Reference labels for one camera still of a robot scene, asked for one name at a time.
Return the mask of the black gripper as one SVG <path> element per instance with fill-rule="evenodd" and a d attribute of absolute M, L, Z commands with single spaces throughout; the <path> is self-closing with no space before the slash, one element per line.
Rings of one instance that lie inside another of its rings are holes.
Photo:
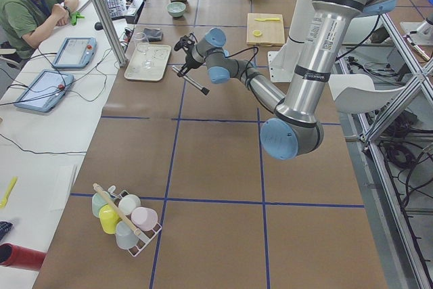
<path fill-rule="evenodd" d="M 185 56 L 185 64 L 178 68 L 177 76 L 185 76 L 189 70 L 199 68 L 204 62 L 204 57 L 197 50 L 188 51 Z"/>

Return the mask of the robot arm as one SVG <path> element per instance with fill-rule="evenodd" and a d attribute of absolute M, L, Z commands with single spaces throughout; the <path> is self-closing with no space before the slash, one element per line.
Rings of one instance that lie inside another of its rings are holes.
<path fill-rule="evenodd" d="M 281 92 L 248 60 L 235 60 L 224 50 L 225 33 L 210 29 L 199 40 L 185 36 L 176 49 L 185 52 L 185 63 L 176 73 L 185 78 L 190 70 L 205 66 L 214 84 L 237 79 L 271 113 L 260 130 L 264 150 L 279 160 L 288 160 L 316 150 L 324 131 L 315 110 L 328 82 L 351 21 L 392 11 L 397 0 L 298 0 L 310 9 L 301 28 L 301 48 L 286 93 Z"/>

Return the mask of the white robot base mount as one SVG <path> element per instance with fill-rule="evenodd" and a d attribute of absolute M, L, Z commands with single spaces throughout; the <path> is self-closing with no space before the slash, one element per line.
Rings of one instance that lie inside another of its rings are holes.
<path fill-rule="evenodd" d="M 279 51 L 268 53 L 269 72 L 273 83 L 292 80 L 313 15 L 312 0 L 296 0 L 286 43 Z"/>

